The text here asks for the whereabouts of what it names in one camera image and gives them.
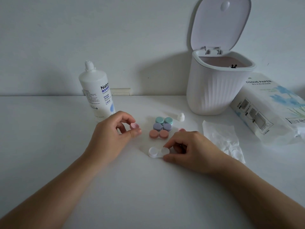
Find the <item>tissue paper package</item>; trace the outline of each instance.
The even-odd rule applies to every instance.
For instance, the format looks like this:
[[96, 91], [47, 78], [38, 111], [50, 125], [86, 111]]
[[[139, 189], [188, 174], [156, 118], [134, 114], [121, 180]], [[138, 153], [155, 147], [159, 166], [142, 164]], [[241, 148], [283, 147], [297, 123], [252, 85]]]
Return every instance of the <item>tissue paper package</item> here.
[[260, 73], [252, 73], [231, 108], [265, 144], [305, 138], [305, 101]]

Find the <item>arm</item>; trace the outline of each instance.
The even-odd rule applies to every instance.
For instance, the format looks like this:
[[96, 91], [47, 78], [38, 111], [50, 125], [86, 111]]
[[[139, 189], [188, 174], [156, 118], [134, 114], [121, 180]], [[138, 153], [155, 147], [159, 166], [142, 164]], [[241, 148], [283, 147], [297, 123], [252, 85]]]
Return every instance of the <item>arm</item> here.
[[130, 124], [135, 119], [117, 112], [98, 123], [84, 154], [0, 219], [0, 228], [60, 228], [95, 175], [119, 155], [132, 137], [141, 134], [140, 129], [126, 131], [122, 122]]
[[165, 144], [166, 162], [210, 174], [238, 200], [258, 228], [305, 228], [305, 208], [219, 150], [198, 132], [178, 132]]

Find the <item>electrical outlet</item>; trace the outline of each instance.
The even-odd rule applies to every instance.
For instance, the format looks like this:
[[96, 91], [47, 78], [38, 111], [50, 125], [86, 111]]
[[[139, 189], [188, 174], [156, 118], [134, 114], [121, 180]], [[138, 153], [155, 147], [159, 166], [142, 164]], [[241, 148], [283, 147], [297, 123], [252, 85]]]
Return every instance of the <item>electrical outlet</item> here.
[[132, 96], [131, 88], [110, 88], [113, 96]]

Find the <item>open lid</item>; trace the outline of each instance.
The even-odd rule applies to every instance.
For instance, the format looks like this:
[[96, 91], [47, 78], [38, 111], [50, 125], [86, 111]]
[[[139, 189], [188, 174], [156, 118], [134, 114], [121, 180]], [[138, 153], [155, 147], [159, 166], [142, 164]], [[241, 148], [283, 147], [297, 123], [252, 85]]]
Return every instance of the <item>open lid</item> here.
[[202, 0], [195, 15], [191, 47], [231, 50], [246, 25], [251, 0]]

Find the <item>white trash can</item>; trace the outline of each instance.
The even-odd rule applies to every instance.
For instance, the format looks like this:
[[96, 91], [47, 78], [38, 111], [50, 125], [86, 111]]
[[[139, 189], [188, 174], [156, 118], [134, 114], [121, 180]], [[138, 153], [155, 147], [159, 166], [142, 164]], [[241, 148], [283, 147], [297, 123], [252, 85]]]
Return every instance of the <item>white trash can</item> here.
[[191, 110], [218, 115], [229, 107], [256, 65], [231, 51], [244, 29], [251, 0], [202, 0], [194, 19], [194, 50], [186, 92]]

